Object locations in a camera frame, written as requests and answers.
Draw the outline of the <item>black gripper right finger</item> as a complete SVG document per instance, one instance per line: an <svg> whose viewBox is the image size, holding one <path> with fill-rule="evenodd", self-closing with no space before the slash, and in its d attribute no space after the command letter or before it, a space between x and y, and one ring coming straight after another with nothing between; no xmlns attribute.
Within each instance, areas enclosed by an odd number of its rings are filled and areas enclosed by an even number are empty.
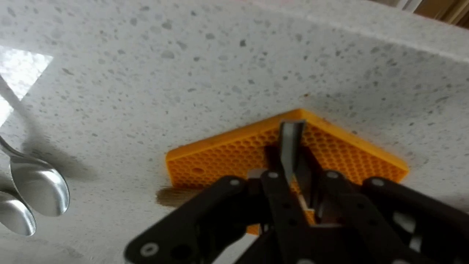
<svg viewBox="0 0 469 264"><path fill-rule="evenodd" d="M349 229L387 264L469 264L469 214L383 176L360 185L298 154L298 180L319 224Z"/></svg>

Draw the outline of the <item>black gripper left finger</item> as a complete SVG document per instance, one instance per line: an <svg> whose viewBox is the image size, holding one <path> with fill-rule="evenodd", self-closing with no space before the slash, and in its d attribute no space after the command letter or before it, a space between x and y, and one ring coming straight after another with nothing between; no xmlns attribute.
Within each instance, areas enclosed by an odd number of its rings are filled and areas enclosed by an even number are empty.
<svg viewBox="0 0 469 264"><path fill-rule="evenodd" d="M294 264L292 202L280 172L267 170L260 179L223 176L134 238L124 257L129 264L213 264L260 224L261 235L236 264Z"/></svg>

